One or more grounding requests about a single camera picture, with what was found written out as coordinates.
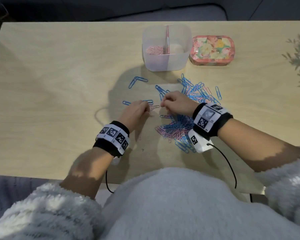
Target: white fuzzy sweater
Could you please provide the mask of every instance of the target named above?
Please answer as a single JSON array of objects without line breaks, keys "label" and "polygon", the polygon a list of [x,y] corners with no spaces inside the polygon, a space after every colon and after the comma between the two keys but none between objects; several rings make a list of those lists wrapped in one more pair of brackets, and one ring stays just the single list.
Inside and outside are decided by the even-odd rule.
[{"label": "white fuzzy sweater", "polygon": [[300,239],[300,159],[258,173],[269,206],[237,200],[219,179],[167,168],[118,187],[104,208],[58,184],[0,219],[0,239]]}]

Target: translucent plastic box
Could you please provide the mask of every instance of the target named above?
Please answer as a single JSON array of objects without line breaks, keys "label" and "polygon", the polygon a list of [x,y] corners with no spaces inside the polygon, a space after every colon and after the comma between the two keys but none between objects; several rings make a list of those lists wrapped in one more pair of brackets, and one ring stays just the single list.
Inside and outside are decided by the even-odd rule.
[{"label": "translucent plastic box", "polygon": [[142,34],[142,54],[146,68],[152,72],[181,70],[186,66],[192,48],[191,30],[184,24],[172,24],[169,30],[169,54],[148,54],[149,47],[167,45],[167,25],[154,25]]}]

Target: forearm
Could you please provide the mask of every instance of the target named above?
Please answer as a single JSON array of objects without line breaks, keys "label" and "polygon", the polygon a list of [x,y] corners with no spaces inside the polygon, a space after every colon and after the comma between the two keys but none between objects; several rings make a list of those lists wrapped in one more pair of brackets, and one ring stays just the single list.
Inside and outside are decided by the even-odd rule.
[{"label": "forearm", "polygon": [[230,119],[218,137],[254,171],[266,171],[291,163],[300,157],[300,148]]},{"label": "forearm", "polygon": [[105,150],[93,147],[90,153],[60,183],[60,186],[94,199],[113,158]]}]

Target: right hand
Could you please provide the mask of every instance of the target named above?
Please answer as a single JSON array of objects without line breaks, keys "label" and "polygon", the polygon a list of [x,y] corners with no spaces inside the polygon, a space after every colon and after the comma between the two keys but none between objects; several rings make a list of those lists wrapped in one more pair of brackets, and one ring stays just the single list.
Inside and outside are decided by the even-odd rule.
[{"label": "right hand", "polygon": [[160,106],[165,107],[170,114],[187,115],[190,117],[192,117],[198,105],[199,103],[179,91],[167,93],[160,104]]}]

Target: gray couch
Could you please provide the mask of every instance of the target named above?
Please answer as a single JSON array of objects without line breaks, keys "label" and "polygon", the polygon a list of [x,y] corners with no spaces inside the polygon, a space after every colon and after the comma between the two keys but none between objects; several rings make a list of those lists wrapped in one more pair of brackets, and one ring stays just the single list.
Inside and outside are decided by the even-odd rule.
[{"label": "gray couch", "polygon": [[1,2],[18,21],[300,20],[300,0],[1,0]]}]

